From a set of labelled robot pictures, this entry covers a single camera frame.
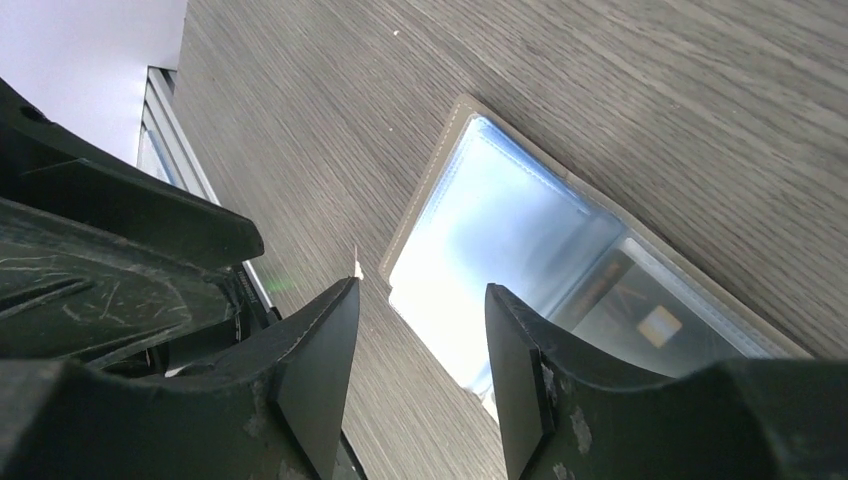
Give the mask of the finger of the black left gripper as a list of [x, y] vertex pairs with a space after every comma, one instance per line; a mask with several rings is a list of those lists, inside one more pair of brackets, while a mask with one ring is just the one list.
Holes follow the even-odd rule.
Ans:
[[7, 82], [1, 84], [1, 196], [204, 269], [265, 252], [250, 219], [90, 144]]
[[14, 201], [1, 204], [1, 356], [166, 371], [247, 333], [234, 266], [262, 254], [230, 231], [211, 266]]

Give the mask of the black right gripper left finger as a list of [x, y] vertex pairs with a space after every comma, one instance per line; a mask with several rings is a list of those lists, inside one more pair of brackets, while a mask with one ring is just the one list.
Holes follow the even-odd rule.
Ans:
[[171, 377], [1, 365], [5, 479], [357, 479], [342, 431], [360, 282]]

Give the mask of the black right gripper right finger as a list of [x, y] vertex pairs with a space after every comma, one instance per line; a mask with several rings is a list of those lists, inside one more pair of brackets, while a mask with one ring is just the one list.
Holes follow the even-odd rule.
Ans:
[[847, 365], [735, 359], [672, 379], [487, 287], [485, 323], [512, 479], [843, 479]]

